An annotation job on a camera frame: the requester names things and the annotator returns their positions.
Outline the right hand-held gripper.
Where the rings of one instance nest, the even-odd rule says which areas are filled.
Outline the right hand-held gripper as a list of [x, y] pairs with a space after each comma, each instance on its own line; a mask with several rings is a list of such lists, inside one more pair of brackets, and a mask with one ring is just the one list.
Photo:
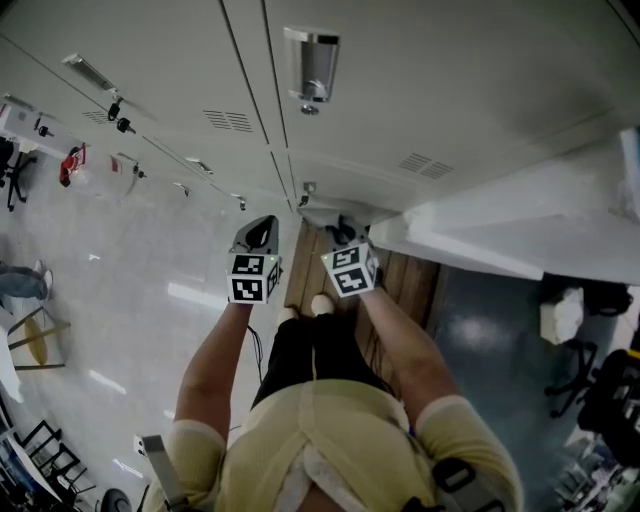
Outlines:
[[352, 217], [339, 215], [325, 227], [329, 252], [321, 257], [340, 298], [373, 290], [379, 283], [380, 262], [367, 229]]

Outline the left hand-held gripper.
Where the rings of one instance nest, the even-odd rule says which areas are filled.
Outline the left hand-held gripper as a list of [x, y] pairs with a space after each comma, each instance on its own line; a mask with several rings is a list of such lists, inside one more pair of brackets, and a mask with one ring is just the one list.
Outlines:
[[279, 221], [255, 219], [235, 235], [228, 253], [227, 284], [231, 303], [267, 304], [280, 282]]

